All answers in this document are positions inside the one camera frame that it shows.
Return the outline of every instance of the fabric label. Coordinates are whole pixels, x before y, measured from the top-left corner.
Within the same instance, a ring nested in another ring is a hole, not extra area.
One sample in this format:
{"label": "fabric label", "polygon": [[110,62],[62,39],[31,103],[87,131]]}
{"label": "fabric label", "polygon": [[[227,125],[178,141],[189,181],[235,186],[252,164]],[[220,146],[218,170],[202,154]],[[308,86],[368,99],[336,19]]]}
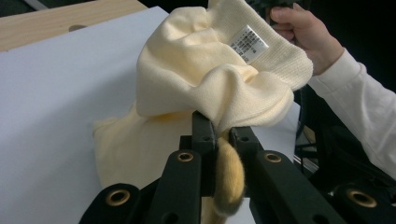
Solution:
{"label": "fabric label", "polygon": [[233,48],[247,64],[254,62],[254,60],[269,48],[248,25],[235,35],[230,43],[230,47]]}

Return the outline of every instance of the white sleeve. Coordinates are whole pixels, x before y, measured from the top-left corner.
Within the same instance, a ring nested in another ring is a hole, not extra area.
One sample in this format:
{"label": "white sleeve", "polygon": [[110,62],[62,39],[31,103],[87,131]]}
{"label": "white sleeve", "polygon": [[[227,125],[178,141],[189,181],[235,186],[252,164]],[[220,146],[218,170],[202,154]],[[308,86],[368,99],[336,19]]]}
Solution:
{"label": "white sleeve", "polygon": [[396,95],[367,74],[345,49],[309,86],[361,141],[370,161],[396,179]]}

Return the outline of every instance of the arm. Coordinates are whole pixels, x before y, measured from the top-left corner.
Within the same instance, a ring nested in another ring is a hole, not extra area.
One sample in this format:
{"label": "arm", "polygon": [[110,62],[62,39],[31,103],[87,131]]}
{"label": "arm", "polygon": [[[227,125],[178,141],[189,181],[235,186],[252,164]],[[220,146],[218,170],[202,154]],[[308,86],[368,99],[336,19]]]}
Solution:
{"label": "arm", "polygon": [[345,50],[308,83],[361,141],[370,161],[396,179],[396,95]]}
{"label": "arm", "polygon": [[326,26],[297,4],[274,7],[274,29],[314,64],[309,85],[361,141],[371,162],[396,179],[396,95],[367,74]]}

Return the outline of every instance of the wooden surface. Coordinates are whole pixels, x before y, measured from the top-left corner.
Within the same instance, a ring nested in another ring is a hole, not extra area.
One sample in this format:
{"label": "wooden surface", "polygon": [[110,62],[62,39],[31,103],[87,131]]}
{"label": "wooden surface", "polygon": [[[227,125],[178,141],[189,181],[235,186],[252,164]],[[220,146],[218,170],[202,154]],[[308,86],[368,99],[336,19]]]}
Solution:
{"label": "wooden surface", "polygon": [[68,33],[72,26],[90,26],[144,9],[137,0],[97,0],[0,18],[0,51]]}

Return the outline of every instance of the human hand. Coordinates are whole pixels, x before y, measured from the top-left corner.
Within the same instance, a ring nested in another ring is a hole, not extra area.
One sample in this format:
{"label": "human hand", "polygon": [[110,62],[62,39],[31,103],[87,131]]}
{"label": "human hand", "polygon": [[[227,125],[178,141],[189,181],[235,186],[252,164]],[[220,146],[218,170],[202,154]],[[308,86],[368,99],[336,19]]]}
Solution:
{"label": "human hand", "polygon": [[293,8],[273,7],[273,28],[289,42],[305,50],[314,65],[314,76],[322,74],[335,63],[344,48],[310,11],[294,3]]}

